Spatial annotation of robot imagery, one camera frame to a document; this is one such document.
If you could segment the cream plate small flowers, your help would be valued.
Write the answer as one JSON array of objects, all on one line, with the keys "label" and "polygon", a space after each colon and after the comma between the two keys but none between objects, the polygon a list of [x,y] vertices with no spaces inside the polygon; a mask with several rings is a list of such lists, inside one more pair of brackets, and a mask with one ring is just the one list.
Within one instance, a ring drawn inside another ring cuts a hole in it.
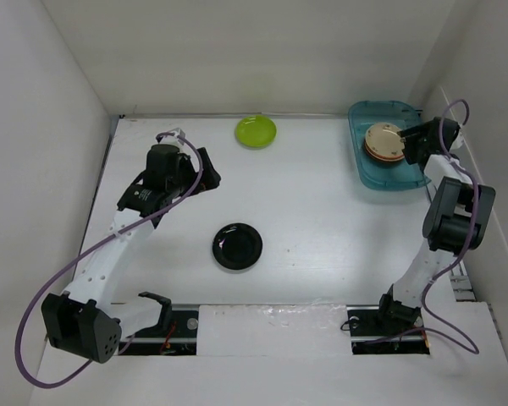
[{"label": "cream plate small flowers", "polygon": [[392,123],[375,123],[365,134],[367,152],[384,162],[396,162],[404,158],[403,144],[398,132],[401,128]]}]

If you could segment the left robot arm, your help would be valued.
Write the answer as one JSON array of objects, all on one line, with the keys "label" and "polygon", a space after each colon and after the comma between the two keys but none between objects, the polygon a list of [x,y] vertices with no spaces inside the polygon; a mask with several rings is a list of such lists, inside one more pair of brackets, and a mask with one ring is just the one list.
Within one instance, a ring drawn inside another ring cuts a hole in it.
[{"label": "left robot arm", "polygon": [[60,294],[41,304],[47,337],[54,348],[103,364],[122,339],[139,332],[163,335],[171,327],[172,304],[162,295],[141,292],[126,304],[114,304],[120,280],[137,250],[157,229],[163,214],[185,197],[216,189],[221,177],[204,148],[196,149],[195,170],[179,144],[156,144],[146,168],[117,204],[110,242],[96,249],[81,273]]}]

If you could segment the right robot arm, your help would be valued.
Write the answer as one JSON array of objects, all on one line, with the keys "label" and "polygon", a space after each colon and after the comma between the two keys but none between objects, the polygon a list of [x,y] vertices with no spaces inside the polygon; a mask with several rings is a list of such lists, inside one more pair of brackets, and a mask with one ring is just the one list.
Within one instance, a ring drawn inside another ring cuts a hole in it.
[{"label": "right robot arm", "polygon": [[381,297],[374,322],[386,333],[411,328],[425,307],[427,291],[469,250],[483,241],[496,191],[479,184],[450,148],[461,126],[441,117],[402,130],[407,162],[417,164],[435,185],[435,195],[424,218],[424,240],[406,273]]}]

